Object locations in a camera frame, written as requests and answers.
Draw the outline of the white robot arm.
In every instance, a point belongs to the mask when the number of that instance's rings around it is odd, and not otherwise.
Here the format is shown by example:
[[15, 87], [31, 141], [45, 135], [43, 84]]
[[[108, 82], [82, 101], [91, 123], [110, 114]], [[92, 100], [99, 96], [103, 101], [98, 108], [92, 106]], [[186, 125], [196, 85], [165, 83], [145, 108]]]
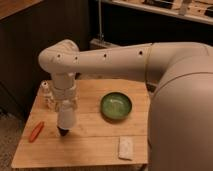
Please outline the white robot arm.
[[57, 126], [73, 126], [77, 73], [113, 75], [154, 87], [148, 171], [213, 171], [213, 46], [160, 42], [81, 52], [62, 40], [40, 52], [59, 102]]

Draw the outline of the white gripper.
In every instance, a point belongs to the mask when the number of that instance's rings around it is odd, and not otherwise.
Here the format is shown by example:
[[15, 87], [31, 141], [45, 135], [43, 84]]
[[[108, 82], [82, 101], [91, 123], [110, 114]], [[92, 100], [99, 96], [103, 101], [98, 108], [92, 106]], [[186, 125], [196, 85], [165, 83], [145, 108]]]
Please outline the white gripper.
[[59, 89], [52, 87], [52, 92], [54, 99], [56, 101], [55, 103], [55, 112], [58, 112], [60, 109], [60, 103], [62, 101], [69, 101], [73, 103], [73, 110], [77, 110], [78, 103], [76, 101], [76, 85], [73, 85], [72, 87], [69, 87], [67, 89]]

